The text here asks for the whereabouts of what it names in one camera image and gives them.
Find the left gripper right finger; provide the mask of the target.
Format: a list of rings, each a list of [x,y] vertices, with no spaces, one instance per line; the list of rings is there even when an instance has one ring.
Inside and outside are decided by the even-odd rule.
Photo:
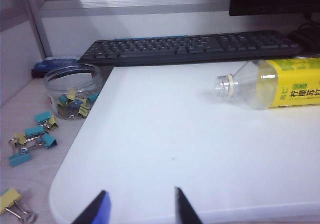
[[[175,222],[179,224],[202,224],[191,203],[180,187],[175,187]]]

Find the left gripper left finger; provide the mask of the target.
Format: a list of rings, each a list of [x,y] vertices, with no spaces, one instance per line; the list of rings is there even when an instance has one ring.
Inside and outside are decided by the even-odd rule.
[[[108,224],[110,222],[109,193],[102,190],[72,223]]]

